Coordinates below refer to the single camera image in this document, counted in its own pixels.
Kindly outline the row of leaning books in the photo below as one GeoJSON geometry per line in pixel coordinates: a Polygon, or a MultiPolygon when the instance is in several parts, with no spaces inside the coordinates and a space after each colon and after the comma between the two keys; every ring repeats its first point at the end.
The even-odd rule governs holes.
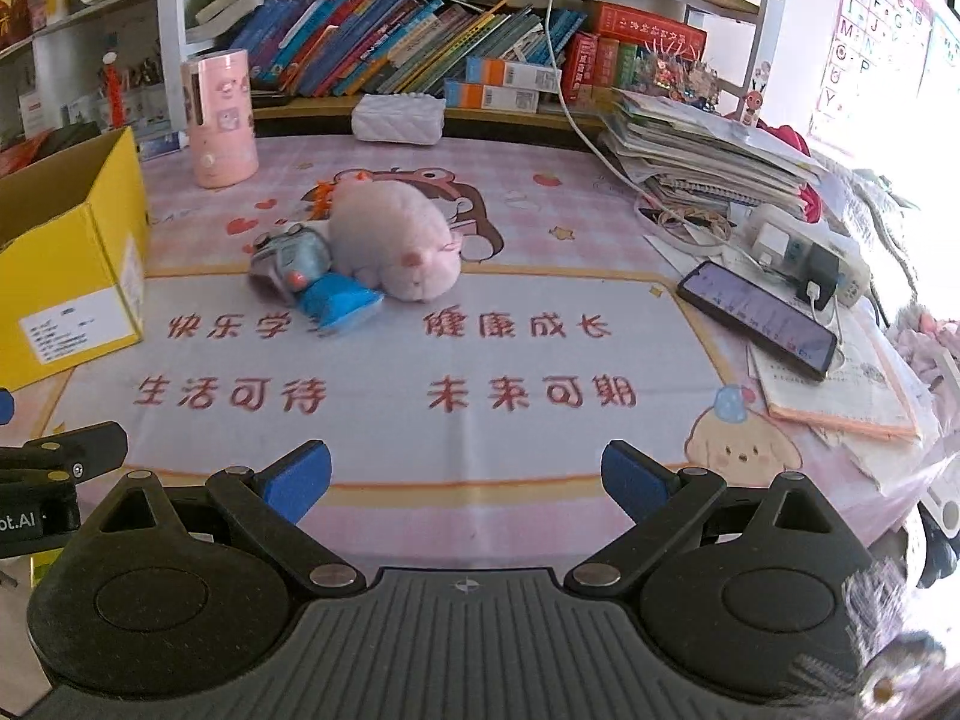
{"type": "Polygon", "coordinates": [[[464,0],[259,0],[228,31],[254,88],[282,98],[443,98],[478,60],[561,67],[586,26],[571,8],[464,0]]]}

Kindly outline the pink cylindrical container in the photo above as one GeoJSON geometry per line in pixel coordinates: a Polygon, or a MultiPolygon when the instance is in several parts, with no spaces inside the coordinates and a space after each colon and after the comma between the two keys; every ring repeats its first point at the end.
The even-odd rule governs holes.
{"type": "Polygon", "coordinates": [[[195,181],[225,188],[259,169],[247,50],[222,50],[181,65],[195,181]]]}

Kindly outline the open workbook with pink edge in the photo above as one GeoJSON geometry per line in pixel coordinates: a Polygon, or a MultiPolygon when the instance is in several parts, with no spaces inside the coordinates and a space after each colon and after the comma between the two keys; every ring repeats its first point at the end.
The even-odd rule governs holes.
{"type": "Polygon", "coordinates": [[[814,380],[752,346],[768,415],[878,439],[918,439],[919,424],[875,327],[839,309],[843,340],[825,379],[814,380]]]}

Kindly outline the stack of papers and notebooks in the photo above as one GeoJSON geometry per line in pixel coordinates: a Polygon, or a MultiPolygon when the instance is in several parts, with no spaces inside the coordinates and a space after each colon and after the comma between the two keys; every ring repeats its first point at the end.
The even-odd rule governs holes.
{"type": "Polygon", "coordinates": [[[601,145],[661,202],[713,210],[773,205],[800,221],[820,220],[825,167],[765,128],[621,89],[602,122],[601,145]]]}

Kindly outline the red dictionary book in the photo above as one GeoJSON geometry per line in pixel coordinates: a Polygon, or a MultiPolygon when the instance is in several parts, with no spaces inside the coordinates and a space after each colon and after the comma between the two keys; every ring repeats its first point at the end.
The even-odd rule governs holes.
{"type": "Polygon", "coordinates": [[[703,59],[708,39],[703,29],[625,5],[589,0],[586,7],[589,29],[601,37],[613,37],[692,62],[703,59]]]}

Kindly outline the blue toy shoe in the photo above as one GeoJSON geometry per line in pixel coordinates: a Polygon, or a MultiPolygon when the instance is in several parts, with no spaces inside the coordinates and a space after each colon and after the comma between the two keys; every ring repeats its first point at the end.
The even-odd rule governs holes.
{"type": "Polygon", "coordinates": [[[382,301],[381,291],[329,271],[299,294],[296,305],[319,335],[333,335],[363,322],[382,301]]]}

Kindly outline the upper orange white box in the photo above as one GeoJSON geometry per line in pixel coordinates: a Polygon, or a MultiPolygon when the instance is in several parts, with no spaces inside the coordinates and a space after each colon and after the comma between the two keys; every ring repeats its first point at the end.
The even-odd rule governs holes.
{"type": "Polygon", "coordinates": [[[501,86],[501,88],[556,94],[560,91],[560,78],[562,74],[551,67],[490,59],[490,57],[467,59],[466,82],[472,85],[501,86]]]}

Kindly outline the white power strip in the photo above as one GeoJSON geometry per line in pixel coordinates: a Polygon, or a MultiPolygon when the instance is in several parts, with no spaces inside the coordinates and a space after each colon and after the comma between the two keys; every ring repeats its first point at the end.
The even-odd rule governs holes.
{"type": "Polygon", "coordinates": [[[818,310],[832,299],[854,307],[871,286],[871,269],[859,245],[825,221],[806,223],[775,205],[760,205],[747,216],[740,234],[750,255],[792,281],[800,298],[807,296],[807,284],[817,283],[818,310]]]}

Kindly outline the black smartphone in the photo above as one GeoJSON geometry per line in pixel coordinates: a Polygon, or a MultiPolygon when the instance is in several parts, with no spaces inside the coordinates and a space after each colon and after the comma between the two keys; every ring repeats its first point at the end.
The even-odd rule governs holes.
{"type": "Polygon", "coordinates": [[[835,333],[726,266],[700,263],[677,284],[677,296],[807,379],[827,377],[835,333]]]}

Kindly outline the yellow cardboard box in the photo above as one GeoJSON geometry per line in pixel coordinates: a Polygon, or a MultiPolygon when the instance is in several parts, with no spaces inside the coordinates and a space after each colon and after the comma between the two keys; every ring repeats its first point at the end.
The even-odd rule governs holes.
{"type": "Polygon", "coordinates": [[[146,254],[145,183],[127,128],[3,177],[3,387],[140,343],[146,254]]]}

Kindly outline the pink pig plush toy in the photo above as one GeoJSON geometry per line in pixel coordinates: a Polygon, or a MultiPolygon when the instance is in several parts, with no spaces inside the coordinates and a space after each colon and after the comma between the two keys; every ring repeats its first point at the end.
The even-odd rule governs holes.
{"type": "Polygon", "coordinates": [[[434,301],[460,277],[462,238],[425,193],[403,182],[338,184],[327,241],[337,273],[398,301],[434,301]]]}

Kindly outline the white quilted handbag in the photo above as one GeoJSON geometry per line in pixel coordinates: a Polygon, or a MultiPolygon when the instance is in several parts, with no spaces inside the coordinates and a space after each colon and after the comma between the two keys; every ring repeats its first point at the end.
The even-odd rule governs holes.
{"type": "Polygon", "coordinates": [[[364,94],[352,110],[360,142],[433,146],[443,138],[446,103],[431,94],[364,94]]]}

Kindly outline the alphabet wall poster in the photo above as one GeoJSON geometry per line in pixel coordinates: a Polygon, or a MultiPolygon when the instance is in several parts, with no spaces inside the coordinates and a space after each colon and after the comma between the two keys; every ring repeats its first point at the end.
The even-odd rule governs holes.
{"type": "Polygon", "coordinates": [[[880,158],[958,112],[958,23],[935,0],[838,0],[814,140],[880,158]]]}

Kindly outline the lower orange white box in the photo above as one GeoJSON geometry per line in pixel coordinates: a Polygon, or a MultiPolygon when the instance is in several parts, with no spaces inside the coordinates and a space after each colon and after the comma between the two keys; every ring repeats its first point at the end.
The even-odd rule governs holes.
{"type": "Polygon", "coordinates": [[[478,83],[444,82],[446,106],[455,109],[496,110],[496,112],[528,112],[539,107],[539,91],[479,85],[478,83]]]}

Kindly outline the orange white box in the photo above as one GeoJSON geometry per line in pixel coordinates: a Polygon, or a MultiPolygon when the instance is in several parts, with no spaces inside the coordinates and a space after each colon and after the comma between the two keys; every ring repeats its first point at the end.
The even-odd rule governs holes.
{"type": "Polygon", "coordinates": [[[455,109],[496,110],[496,112],[528,112],[539,107],[539,91],[479,85],[478,83],[444,82],[446,106],[455,109]]]}
{"type": "Polygon", "coordinates": [[[490,57],[467,59],[466,82],[472,85],[501,86],[501,88],[556,94],[560,91],[560,78],[562,74],[551,67],[490,59],[490,57]]]}

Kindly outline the pink cartoon desk mat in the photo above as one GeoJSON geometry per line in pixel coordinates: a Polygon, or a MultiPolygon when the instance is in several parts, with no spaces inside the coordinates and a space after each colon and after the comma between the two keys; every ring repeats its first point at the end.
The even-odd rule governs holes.
{"type": "Polygon", "coordinates": [[[674,271],[584,154],[332,137],[267,140],[260,160],[220,192],[195,185],[185,154],[145,166],[143,338],[20,390],[5,442],[112,419],[130,465],[181,483],[317,437],[334,484],[304,528],[374,564],[566,567],[625,526],[599,486],[613,439],[700,465],[731,431],[764,475],[807,473],[867,541],[918,500],[919,479],[879,488],[841,445],[768,418],[747,344],[677,299],[674,271]],[[309,185],[355,167],[475,188],[505,249],[438,301],[386,302],[323,337],[261,298],[245,261],[309,185]]]}

